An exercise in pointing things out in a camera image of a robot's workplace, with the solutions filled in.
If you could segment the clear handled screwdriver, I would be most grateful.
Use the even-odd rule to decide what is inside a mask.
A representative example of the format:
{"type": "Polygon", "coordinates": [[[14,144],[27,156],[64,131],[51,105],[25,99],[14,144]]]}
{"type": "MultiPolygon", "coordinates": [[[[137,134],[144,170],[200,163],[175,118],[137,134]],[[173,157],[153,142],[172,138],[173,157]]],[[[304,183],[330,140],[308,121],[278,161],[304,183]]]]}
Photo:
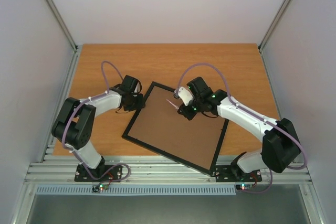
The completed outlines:
{"type": "Polygon", "coordinates": [[[176,110],[179,109],[179,107],[178,107],[177,105],[175,105],[174,103],[172,103],[170,100],[166,99],[166,101],[167,101],[170,105],[172,105],[176,110]]]}

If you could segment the black picture frame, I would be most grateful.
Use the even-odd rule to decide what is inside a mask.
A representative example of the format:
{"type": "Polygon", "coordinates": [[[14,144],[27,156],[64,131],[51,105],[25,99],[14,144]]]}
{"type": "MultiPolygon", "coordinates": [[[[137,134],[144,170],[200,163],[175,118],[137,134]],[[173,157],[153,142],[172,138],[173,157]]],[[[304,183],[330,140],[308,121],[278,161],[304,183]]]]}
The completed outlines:
{"type": "Polygon", "coordinates": [[[122,138],[213,177],[228,120],[197,114],[189,121],[171,105],[173,91],[152,82],[122,138]]]}

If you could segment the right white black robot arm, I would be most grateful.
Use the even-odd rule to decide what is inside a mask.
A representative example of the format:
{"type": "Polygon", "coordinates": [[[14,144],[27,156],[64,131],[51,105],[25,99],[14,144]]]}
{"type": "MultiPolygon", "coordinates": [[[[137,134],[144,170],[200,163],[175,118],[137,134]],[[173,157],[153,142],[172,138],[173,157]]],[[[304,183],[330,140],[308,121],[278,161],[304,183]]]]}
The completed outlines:
{"type": "Polygon", "coordinates": [[[290,120],[276,120],[251,110],[224,90],[212,91],[201,77],[190,81],[186,88],[178,87],[174,97],[182,100],[178,113],[189,121],[197,113],[209,112],[239,125],[262,143],[261,149],[243,152],[231,162],[230,173],[236,181],[264,168],[282,173],[301,153],[290,120]]]}

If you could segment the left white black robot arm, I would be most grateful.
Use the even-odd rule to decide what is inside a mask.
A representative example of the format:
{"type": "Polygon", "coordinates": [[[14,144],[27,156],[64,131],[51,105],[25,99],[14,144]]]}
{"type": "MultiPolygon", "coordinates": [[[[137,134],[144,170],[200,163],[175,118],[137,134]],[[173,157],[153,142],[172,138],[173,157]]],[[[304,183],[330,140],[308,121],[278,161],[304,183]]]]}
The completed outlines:
{"type": "Polygon", "coordinates": [[[143,108],[141,91],[141,82],[126,75],[120,84],[108,87],[104,93],[81,100],[68,97],[64,101],[51,134],[78,159],[80,175],[94,181],[105,177],[109,169],[90,140],[94,120],[110,110],[130,112],[143,108]]]}

